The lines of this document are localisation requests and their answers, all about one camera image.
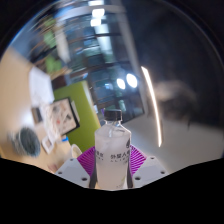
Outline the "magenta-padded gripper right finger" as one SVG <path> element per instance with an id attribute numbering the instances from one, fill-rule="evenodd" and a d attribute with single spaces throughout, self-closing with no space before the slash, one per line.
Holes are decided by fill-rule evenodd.
<path id="1" fill-rule="evenodd" d="M 146 156 L 140 149 L 130 146 L 128 187 L 140 188 L 167 175 L 166 169 L 155 156 Z"/>

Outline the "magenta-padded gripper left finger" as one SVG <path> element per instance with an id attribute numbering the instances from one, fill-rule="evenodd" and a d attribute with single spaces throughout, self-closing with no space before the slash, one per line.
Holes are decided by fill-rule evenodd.
<path id="1" fill-rule="evenodd" d="M 95 148 L 81 152 L 73 145 L 63 165 L 55 174 L 84 188 L 94 188 L 97 182 Z"/>

